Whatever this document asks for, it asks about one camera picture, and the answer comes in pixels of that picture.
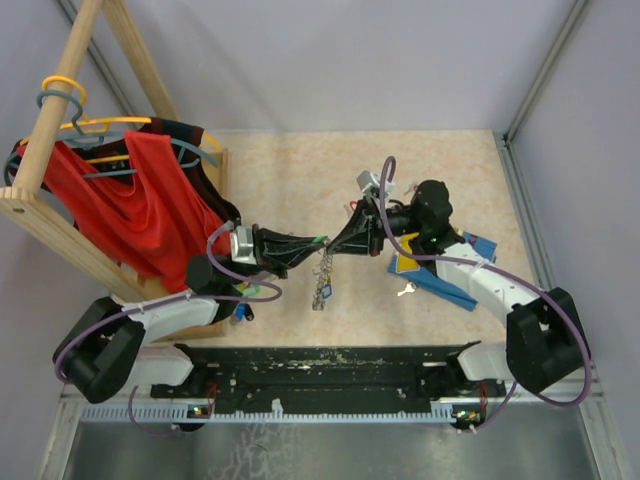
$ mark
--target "white wall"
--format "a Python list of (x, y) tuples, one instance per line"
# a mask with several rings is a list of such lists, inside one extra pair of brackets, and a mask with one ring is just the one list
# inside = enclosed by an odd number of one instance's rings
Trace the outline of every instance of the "white wall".
[[(0, 18), (0, 151), (28, 135), (36, 94), (55, 73), (69, 28), (52, 1), (12, 2)], [(116, 114), (96, 74), (85, 65), (93, 116)], [(28, 480), (39, 467), (61, 384), (51, 355), (102, 289), (0, 216), (0, 464), (3, 480)]]
[[(129, 0), (181, 117), (213, 130), (492, 128), (571, 0)], [(102, 25), (98, 43), (150, 113)]]
[(516, 152), (640, 478), (638, 19), (638, 2), (592, 2)]

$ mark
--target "wooden table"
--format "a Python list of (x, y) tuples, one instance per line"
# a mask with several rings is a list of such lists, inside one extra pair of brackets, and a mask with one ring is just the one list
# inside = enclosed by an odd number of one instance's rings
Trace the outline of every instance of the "wooden table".
[[(337, 235), (344, 205), (359, 198), (356, 177), (398, 160), (394, 197), (411, 182), (446, 182), (452, 223), (498, 243), (497, 265), (531, 279), (516, 216), (490, 131), (401, 131), (222, 135), (230, 151), (229, 198), (245, 224), (301, 236)], [(387, 273), (393, 247), (377, 258), (334, 257), (333, 295), (311, 309), (316, 278), (310, 257), (277, 281), (284, 295), (254, 306), (253, 322), (227, 325), (194, 346), (441, 345), (499, 340), (504, 330), (478, 306), (467, 312), (429, 292), (398, 297), (406, 281)]]

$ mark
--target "red shirt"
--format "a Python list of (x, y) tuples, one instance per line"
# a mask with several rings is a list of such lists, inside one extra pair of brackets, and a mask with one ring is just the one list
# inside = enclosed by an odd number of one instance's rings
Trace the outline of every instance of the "red shirt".
[[(182, 291), (187, 262), (205, 252), (207, 238), (224, 222), (187, 180), (170, 137), (128, 131), (124, 139), (137, 170), (133, 185), (112, 177), (84, 178), (97, 170), (62, 142), (53, 148), (44, 183), (106, 255), (145, 277), (161, 276), (171, 293)], [(230, 253), (228, 234), (213, 251)]]

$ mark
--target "metal chain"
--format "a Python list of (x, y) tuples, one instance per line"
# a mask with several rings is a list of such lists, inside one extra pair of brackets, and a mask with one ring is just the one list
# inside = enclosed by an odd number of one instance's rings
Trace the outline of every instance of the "metal chain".
[(333, 255), (329, 255), (327, 253), (326, 246), (329, 243), (329, 239), (325, 240), (325, 249), (322, 252), (322, 260), (314, 269), (314, 274), (318, 276), (316, 280), (316, 290), (313, 294), (313, 302), (311, 303), (311, 308), (314, 310), (324, 310), (325, 305), (325, 296), (324, 289), (325, 286), (331, 283), (331, 272), (333, 271)]

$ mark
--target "clothes rack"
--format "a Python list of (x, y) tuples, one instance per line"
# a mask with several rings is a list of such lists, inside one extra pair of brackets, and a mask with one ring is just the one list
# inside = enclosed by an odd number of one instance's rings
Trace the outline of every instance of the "clothes rack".
[[(178, 120), (176, 108), (125, 0), (82, 2), (55, 75), (72, 80), (77, 78), (101, 11), (155, 114), (167, 120)], [(74, 84), (53, 77), (47, 88), (70, 95)], [(42, 105), (15, 181), (11, 187), (0, 189), (0, 212), (122, 301), (136, 302), (166, 295), (157, 279), (142, 278), (120, 268), (40, 197), (40, 186), (68, 103), (66, 97), (51, 95)], [(218, 168), (203, 162), (205, 173), (221, 195), (226, 196), (228, 152), (221, 149), (209, 153)], [(212, 332), (211, 327), (202, 328), (209, 334)]]

